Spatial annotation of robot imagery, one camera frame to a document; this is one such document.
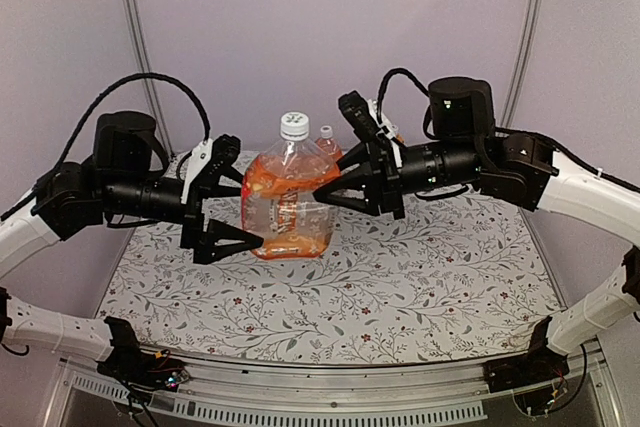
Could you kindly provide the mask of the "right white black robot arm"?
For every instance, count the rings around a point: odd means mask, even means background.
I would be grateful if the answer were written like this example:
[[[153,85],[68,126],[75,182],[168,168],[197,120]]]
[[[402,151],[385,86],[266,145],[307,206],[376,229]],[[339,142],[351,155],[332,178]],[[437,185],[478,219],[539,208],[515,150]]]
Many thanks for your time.
[[[564,215],[628,241],[630,250],[599,287],[538,322],[527,350],[485,363],[491,392],[566,375],[568,357],[585,341],[639,310],[639,190],[588,165],[559,142],[495,123],[490,85],[445,77],[422,87],[429,105],[427,142],[396,137],[380,100],[357,92],[338,107],[357,145],[338,163],[340,175],[318,188],[316,201],[371,216],[405,215],[408,194],[457,195],[466,187],[529,210]]]

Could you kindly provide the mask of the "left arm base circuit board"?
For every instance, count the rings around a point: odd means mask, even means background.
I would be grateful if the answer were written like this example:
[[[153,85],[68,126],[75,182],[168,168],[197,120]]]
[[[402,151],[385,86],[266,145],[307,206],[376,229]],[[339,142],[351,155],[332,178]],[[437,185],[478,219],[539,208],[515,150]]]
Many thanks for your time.
[[[147,391],[175,392],[190,379],[185,363],[169,349],[136,352],[124,374],[125,381]]]

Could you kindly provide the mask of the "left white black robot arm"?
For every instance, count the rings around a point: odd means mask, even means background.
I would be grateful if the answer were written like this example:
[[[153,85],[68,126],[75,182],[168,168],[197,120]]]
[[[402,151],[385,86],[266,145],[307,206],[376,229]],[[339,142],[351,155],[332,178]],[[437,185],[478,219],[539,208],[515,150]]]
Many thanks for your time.
[[[206,139],[192,152],[183,179],[166,172],[169,159],[155,136],[153,117],[136,111],[103,114],[92,154],[82,163],[64,162],[37,180],[23,206],[1,220],[1,273],[7,275],[35,253],[83,229],[114,227],[114,217],[134,225],[165,222],[180,227],[180,246],[196,264],[208,265],[257,249],[261,237],[206,218],[203,203],[237,197],[235,136]],[[121,318],[88,319],[37,308],[1,293],[1,344],[7,349],[42,347],[91,359],[99,374],[143,389],[174,391],[188,380],[185,364],[167,350],[144,352],[131,324]]]

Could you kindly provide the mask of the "wide orange tea bottle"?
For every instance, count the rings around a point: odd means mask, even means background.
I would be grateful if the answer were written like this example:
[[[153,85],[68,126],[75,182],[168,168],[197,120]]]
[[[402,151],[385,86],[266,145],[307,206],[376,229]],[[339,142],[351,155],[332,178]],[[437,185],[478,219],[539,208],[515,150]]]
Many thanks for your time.
[[[263,260],[316,258],[329,246],[335,208],[313,192],[340,175],[336,162],[310,137],[279,139],[247,168],[241,192],[242,229],[264,239],[252,253]]]

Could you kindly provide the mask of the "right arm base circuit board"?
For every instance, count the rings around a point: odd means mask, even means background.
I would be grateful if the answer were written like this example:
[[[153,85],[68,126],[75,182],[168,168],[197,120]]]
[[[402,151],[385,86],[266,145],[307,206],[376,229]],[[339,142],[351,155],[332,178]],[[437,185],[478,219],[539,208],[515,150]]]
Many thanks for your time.
[[[527,388],[513,395],[516,408],[525,416],[533,418],[546,416],[568,393],[568,382],[564,376],[557,377],[542,387]]]

